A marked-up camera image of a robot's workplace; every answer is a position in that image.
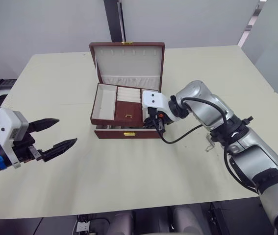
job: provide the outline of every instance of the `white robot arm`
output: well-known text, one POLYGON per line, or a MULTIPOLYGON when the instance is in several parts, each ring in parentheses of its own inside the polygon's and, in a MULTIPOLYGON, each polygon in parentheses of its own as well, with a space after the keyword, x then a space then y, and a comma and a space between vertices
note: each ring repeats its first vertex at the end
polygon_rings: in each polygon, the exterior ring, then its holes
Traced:
POLYGON ((242 186, 260 196, 266 214, 278 229, 278 155, 252 128, 247 127, 252 117, 239 119, 201 81, 189 83, 170 100, 162 93, 150 91, 143 92, 142 100, 150 115, 145 127, 156 128, 158 132, 163 128, 159 123, 170 124, 192 113, 210 132, 211 139, 224 146, 228 171, 242 186), (228 166, 227 154, 238 177, 228 166))
POLYGON ((50 128, 57 122, 58 119, 45 118, 28 123, 20 112, 0 108, 0 171, 10 166, 19 168, 21 162, 34 159, 47 162, 71 148, 77 139, 63 141, 44 152, 33 146, 35 139, 30 133, 50 128))

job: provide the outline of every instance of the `white table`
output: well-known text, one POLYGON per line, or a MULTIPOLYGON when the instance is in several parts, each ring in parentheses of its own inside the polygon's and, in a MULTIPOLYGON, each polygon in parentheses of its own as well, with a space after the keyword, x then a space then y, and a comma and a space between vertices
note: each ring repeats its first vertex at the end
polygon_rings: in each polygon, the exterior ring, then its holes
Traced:
MULTIPOLYGON (((168 97, 202 80, 278 153, 278 95, 237 46, 167 49, 162 92, 168 97)), ((46 150, 77 137, 69 151, 43 163, 0 172, 0 218, 107 212, 256 196, 226 171, 218 145, 205 152, 202 128, 180 142, 99 140, 90 122, 97 77, 89 52, 34 55, 3 106, 28 121, 59 118, 34 133, 46 150)), ((173 140, 198 122, 167 127, 173 140)))

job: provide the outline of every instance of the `gold latch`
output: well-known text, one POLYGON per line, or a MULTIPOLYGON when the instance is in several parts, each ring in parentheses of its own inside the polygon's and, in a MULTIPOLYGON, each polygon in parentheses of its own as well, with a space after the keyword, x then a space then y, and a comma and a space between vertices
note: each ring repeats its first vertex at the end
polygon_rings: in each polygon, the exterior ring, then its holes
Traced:
POLYGON ((123 45, 131 45, 133 42, 121 42, 123 45))
POLYGON ((124 132, 124 136, 135 136, 135 132, 124 132))

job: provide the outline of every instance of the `cable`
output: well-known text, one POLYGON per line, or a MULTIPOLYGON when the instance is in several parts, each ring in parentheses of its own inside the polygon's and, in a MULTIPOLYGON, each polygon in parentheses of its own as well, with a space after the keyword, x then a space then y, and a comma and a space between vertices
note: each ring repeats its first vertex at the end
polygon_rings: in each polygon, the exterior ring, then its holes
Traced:
POLYGON ((76 217, 77 221, 80 223, 87 223, 97 219, 106 220, 108 224, 110 224, 109 220, 105 217, 96 217, 96 214, 80 214, 76 217))
POLYGON ((90 220, 90 222, 91 222, 91 221, 93 221, 93 220, 97 220, 97 219, 103 219, 103 220, 106 220, 106 221, 107 221, 107 223, 108 223, 108 224, 110 224, 109 220, 108 220, 107 218, 104 218, 104 217, 103 217, 103 218, 102 218, 102 217, 98 217, 98 218, 91 219, 91 220, 90 220))
POLYGON ((155 127, 155 129, 156 129, 158 135, 159 135, 159 136, 161 137, 161 139, 162 139, 165 143, 167 143, 167 144, 172 144, 172 143, 178 142, 179 140, 181 140, 182 138, 186 137, 186 136, 189 135, 191 132, 197 130, 198 128, 200 128, 200 127, 202 126, 202 125, 198 125, 198 126, 192 128, 192 129, 191 129, 190 131, 188 131, 186 134, 180 136, 178 139, 176 139, 176 140, 174 140, 174 141, 167 141, 167 140, 164 139, 164 137, 163 137, 162 134, 160 133, 159 129, 157 128, 157 125, 156 125, 155 120, 153 119, 152 121, 153 121, 153 125, 154 125, 154 127, 155 127))
MULTIPOLYGON (((227 133, 227 118, 226 118, 226 114, 223 112, 223 110, 217 106, 216 104, 212 103, 212 102, 209 102, 207 100, 204 100, 204 99, 199 99, 199 98, 191 98, 191 97, 186 97, 186 98, 183 98, 181 100, 181 104, 184 105, 184 106, 187 106, 190 108, 190 106, 188 104, 185 104, 184 102, 186 100, 191 100, 191 101, 196 101, 196 102, 200 102, 200 103, 204 103, 204 104, 207 104, 207 105, 210 105, 212 106, 213 108, 215 108, 218 112, 220 112, 220 114, 222 115, 222 118, 223 118, 223 122, 224 122, 224 130, 225 130, 225 133, 227 133)), ((235 174, 231 171, 230 167, 229 167, 229 164, 228 164, 228 159, 227 159, 227 149, 229 147, 229 144, 228 142, 225 142, 225 146, 224 146, 224 162, 225 162, 225 165, 226 165, 226 168, 228 170, 228 172, 230 173, 230 175, 242 186, 242 187, 245 187, 246 189, 252 191, 252 192, 256 192, 255 189, 253 189, 252 187, 249 187, 247 185, 245 185, 241 180, 239 180, 235 174)))
POLYGON ((78 223, 78 220, 76 220, 76 222, 75 222, 75 225, 74 225, 74 227, 72 228, 72 233, 71 233, 71 235, 74 235, 74 231, 75 231, 75 227, 76 227, 76 224, 78 223))
POLYGON ((44 219, 44 217, 41 218, 40 222, 38 223, 38 225, 36 226, 33 235, 35 235, 37 229, 39 228, 40 224, 42 223, 42 220, 44 219))

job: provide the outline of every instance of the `floor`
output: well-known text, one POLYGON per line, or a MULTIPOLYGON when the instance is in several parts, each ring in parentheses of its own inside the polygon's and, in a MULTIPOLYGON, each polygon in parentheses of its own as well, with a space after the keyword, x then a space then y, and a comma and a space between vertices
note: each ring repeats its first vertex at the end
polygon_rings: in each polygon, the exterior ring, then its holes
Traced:
MULTIPOLYGON (((211 233, 212 222, 208 219, 208 209, 211 203, 190 204, 189 207, 196 215, 204 234, 211 233)), ((261 206, 258 197, 214 202, 216 208, 221 208, 227 230, 230 235, 270 235, 273 228, 261 206)), ((99 213, 97 216, 106 217, 112 221, 116 212, 99 213)), ((135 215, 134 235, 146 233, 169 232, 168 207, 133 210, 135 215)), ((3 235, 32 235, 41 218, 0 220, 0 234, 3 235)), ((76 222, 76 215, 46 217, 42 220, 35 235, 57 234, 71 235, 76 222)), ((90 231, 97 235, 105 235, 108 223, 105 220, 91 222, 90 231)))

